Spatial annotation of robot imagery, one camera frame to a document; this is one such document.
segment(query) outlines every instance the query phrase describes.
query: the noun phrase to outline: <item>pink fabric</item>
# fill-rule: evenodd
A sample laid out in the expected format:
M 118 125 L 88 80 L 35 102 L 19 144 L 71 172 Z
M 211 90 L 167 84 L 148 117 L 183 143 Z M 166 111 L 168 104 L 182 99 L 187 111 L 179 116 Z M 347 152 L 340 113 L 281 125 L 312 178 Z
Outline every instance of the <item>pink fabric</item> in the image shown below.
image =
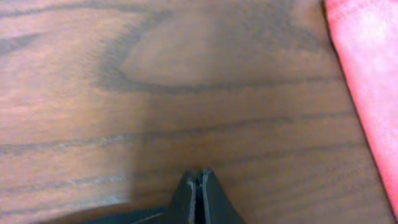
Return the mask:
M 326 0 L 333 43 L 398 217 L 398 1 Z

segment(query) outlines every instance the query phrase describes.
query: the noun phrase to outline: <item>red cloth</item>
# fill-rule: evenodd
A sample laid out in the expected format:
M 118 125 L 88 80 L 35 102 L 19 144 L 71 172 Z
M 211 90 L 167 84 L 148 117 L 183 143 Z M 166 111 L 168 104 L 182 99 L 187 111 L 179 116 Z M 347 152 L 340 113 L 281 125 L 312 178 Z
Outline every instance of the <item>red cloth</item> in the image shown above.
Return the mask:
M 398 217 L 398 0 L 326 0 L 331 37 Z

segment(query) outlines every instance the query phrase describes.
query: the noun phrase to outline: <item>wooden table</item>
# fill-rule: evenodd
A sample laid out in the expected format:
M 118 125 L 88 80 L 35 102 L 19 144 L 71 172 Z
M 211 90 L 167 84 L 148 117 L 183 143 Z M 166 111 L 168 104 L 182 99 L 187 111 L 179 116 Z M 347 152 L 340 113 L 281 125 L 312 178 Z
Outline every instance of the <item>wooden table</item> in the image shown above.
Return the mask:
M 317 0 L 5 0 L 0 65 L 0 223 L 204 167 L 248 223 L 394 223 Z

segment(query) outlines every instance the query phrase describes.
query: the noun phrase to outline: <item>table surface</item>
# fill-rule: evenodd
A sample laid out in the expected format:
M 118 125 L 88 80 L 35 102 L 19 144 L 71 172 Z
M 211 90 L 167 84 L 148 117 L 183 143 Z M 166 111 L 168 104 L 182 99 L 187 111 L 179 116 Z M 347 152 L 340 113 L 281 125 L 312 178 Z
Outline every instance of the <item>table surface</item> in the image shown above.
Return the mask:
M 394 223 L 325 24 L 318 0 L 1 1 L 0 223 L 162 205 L 204 167 L 248 223 Z

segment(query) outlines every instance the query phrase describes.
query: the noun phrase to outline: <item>black object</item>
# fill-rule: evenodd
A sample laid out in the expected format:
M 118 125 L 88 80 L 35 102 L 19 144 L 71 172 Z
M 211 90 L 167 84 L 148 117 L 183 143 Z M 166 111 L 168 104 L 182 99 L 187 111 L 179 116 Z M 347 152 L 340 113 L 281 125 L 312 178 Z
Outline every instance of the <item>black object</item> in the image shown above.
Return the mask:
M 168 207 L 138 210 L 85 224 L 244 224 L 214 172 L 185 171 Z

